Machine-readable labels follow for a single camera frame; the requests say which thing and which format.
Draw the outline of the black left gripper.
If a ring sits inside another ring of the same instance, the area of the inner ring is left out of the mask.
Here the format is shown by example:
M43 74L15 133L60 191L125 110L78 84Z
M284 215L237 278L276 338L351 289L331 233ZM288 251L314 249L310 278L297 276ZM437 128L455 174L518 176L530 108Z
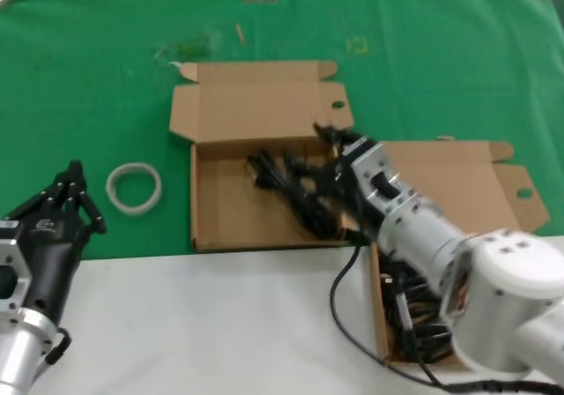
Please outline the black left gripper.
M73 160L48 187L3 216L24 227L23 254L32 281L23 306L51 320L63 316L87 241L81 209L90 219L88 233L106 232L102 213L87 193L83 165Z

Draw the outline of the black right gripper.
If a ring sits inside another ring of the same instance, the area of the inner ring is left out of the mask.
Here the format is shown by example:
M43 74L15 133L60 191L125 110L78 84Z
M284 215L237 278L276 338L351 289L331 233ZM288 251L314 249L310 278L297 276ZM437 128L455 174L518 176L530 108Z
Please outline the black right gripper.
M308 176L315 184L315 191L335 192L336 204L356 222L367 239L376 242L383 223L383 209L369 198L375 190L370 180L376 175L376 170L369 169L368 177L365 177L361 166L368 164L377 143L353 130L318 123L313 127L324 143L339 145L340 148L337 161L308 167Z

